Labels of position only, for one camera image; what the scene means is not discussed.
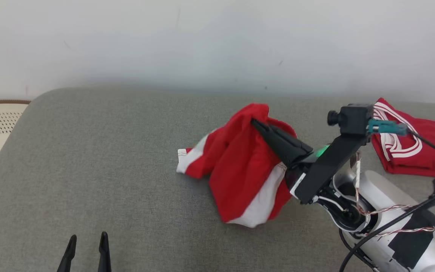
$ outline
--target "red and white cloth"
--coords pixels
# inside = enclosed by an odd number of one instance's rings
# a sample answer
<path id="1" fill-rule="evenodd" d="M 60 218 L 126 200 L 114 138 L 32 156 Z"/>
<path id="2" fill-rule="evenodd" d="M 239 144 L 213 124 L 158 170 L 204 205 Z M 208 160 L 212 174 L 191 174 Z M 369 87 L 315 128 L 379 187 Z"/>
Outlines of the red and white cloth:
<path id="1" fill-rule="evenodd" d="M 290 199 L 285 165 L 251 119 L 296 134 L 288 124 L 268 117 L 268 112 L 268 105 L 250 104 L 194 148 L 178 150 L 178 173 L 197 179 L 211 174 L 209 186 L 223 222 L 255 227 L 275 218 Z"/>
<path id="2" fill-rule="evenodd" d="M 406 124 L 409 129 L 435 144 L 435 121 L 414 118 L 396 110 L 383 98 L 375 103 L 373 118 Z M 435 150 L 416 136 L 374 134 L 372 144 L 387 172 L 435 177 Z"/>

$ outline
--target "gray sofa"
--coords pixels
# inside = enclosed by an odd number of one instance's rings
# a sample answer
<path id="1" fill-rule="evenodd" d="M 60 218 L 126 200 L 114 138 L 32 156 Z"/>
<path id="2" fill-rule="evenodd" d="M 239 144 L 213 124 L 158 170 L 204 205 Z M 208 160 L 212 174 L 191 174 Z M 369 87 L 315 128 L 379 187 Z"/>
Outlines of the gray sofa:
<path id="1" fill-rule="evenodd" d="M 63 89 L 27 108 L 0 152 L 0 271 L 56 271 L 77 234 L 72 271 L 95 271 L 107 231 L 114 271 L 335 271 L 347 250 L 328 214 L 293 199 L 255 229 L 223 224 L 207 181 L 176 174 L 191 147 L 251 102 L 268 103 L 311 146 L 339 133 L 326 115 L 377 98 L 265 97 Z M 390 101 L 435 119 L 435 104 Z M 385 174 L 371 145 L 363 169 L 416 200 L 431 178 Z M 353 258 L 347 271 L 367 271 Z"/>

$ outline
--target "white stripe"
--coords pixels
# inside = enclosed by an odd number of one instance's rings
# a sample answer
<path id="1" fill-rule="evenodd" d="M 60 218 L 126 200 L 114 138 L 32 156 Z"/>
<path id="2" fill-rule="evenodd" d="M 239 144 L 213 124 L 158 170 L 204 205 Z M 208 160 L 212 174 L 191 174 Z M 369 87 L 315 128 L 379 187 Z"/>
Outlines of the white stripe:
<path id="1" fill-rule="evenodd" d="M 399 141 L 399 137 L 397 137 L 397 134 L 390 133 L 389 136 L 391 136 L 392 138 L 394 138 L 394 139 L 393 139 L 394 144 L 393 144 L 392 147 L 390 148 L 390 149 L 392 149 L 391 151 L 394 151 L 394 150 L 402 150 L 402 144 L 400 143 L 400 141 Z"/>
<path id="2" fill-rule="evenodd" d="M 202 153 L 204 152 L 204 146 L 206 145 L 207 136 L 209 136 L 209 134 L 204 136 L 199 143 L 197 143 L 197 145 L 189 151 L 189 153 L 186 152 L 186 155 L 179 155 L 182 153 L 182 149 L 177 150 L 179 162 L 177 164 L 176 172 L 185 174 L 189 165 L 202 156 Z"/>
<path id="3" fill-rule="evenodd" d="M 403 117 L 401 117 L 399 114 L 397 114 L 394 110 L 390 109 L 387 105 L 377 102 L 374 105 L 374 108 L 377 108 L 378 110 L 383 110 L 385 112 L 387 112 L 388 114 L 392 115 L 393 117 L 395 117 L 397 120 L 399 120 L 400 122 L 406 124 L 409 129 L 411 129 L 414 132 L 417 132 L 416 129 Z M 423 148 L 423 144 L 421 141 L 419 141 L 416 136 L 412 136 L 414 138 L 414 140 L 416 141 L 416 143 L 414 144 L 414 146 L 406 148 L 406 149 L 398 149 L 399 147 L 397 146 L 396 148 L 392 147 L 390 150 L 390 153 L 392 155 L 392 157 L 394 158 L 408 158 L 411 157 L 413 155 L 416 155 L 417 153 L 419 153 L 422 148 Z"/>
<path id="4" fill-rule="evenodd" d="M 381 110 L 373 109 L 373 113 L 381 120 L 387 121 L 387 115 Z M 391 137 L 389 133 L 380 133 L 380 144 L 382 145 L 382 153 L 384 153 L 385 159 L 390 162 L 388 146 L 393 146 L 394 142 L 391 141 Z"/>
<path id="5" fill-rule="evenodd" d="M 296 199 L 298 199 L 298 197 L 295 194 L 296 188 L 298 188 L 298 185 L 300 185 L 300 183 L 302 183 L 303 179 L 307 176 L 307 174 L 303 173 L 298 180 L 295 182 L 295 185 L 293 185 L 292 189 L 290 190 L 290 193 L 292 196 L 294 196 Z"/>
<path id="6" fill-rule="evenodd" d="M 276 192 L 283 177 L 285 177 L 285 170 L 286 167 L 282 162 L 277 164 L 245 212 L 240 217 L 227 223 L 241 224 L 246 227 L 256 227 L 265 223 L 275 206 Z"/>

